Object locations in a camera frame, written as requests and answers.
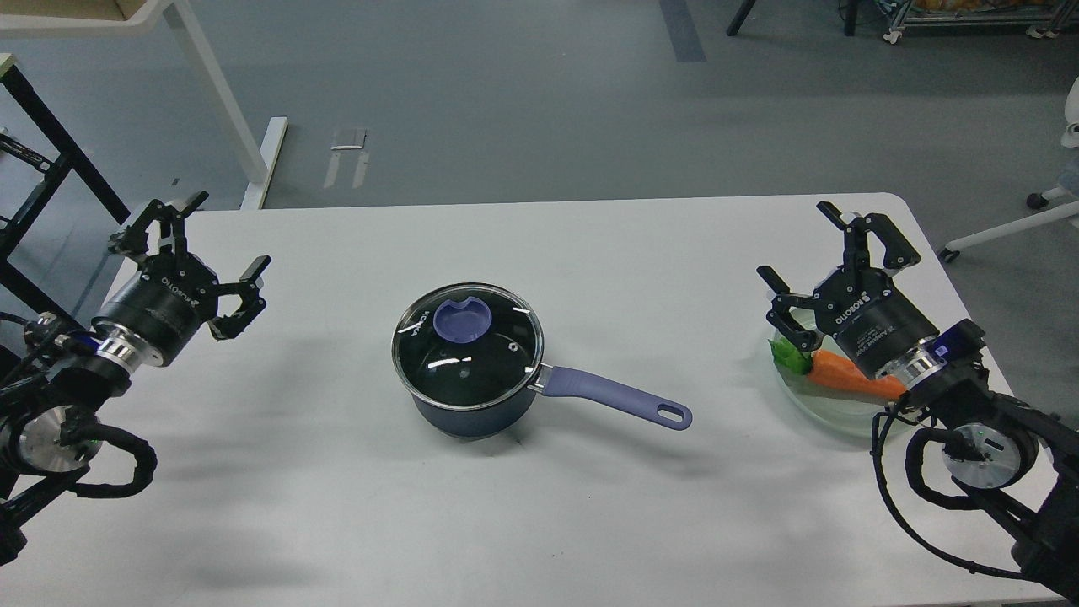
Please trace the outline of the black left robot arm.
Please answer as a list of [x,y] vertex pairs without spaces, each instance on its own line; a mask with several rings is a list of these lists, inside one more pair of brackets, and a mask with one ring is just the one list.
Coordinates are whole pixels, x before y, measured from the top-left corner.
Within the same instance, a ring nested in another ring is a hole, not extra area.
[[17,319],[27,351],[3,374],[3,562],[19,556],[24,524],[62,493],[122,499],[152,483],[154,449],[98,418],[136,370],[170,365],[202,327],[216,341],[238,337],[265,311],[260,287],[270,256],[223,282],[189,249],[186,219],[207,197],[200,190],[150,201],[111,235],[109,253],[136,271],[86,330],[56,314]]

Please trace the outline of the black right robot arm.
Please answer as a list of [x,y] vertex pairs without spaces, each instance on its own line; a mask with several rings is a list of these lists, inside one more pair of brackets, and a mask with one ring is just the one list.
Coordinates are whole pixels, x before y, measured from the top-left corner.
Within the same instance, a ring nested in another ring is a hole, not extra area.
[[[883,397],[871,455],[883,503],[914,542],[968,572],[1039,583],[1076,604],[1076,429],[988,387],[984,331],[971,320],[937,330],[894,286],[920,254],[879,212],[818,210],[844,237],[839,265],[809,295],[771,266],[766,318],[771,358],[829,389]],[[883,453],[896,422],[915,428],[905,450],[910,489],[948,511],[981,511],[1013,538],[1017,570],[962,560],[921,538],[888,491]]]

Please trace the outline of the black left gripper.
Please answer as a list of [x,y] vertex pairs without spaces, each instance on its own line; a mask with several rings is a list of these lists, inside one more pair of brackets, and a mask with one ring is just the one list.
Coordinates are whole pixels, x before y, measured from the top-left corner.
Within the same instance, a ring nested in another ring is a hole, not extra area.
[[[267,311],[261,276],[272,257],[257,256],[238,281],[219,282],[197,256],[190,256],[185,220],[208,197],[200,190],[185,199],[150,201],[109,238],[109,253],[131,259],[138,273],[105,301],[91,323],[100,333],[122,327],[142,337],[155,351],[152,361],[159,368],[172,364],[201,325],[209,327],[216,341],[231,341]],[[154,223],[158,253],[152,254],[149,230]],[[232,314],[218,314],[223,296],[238,296],[240,306]]]

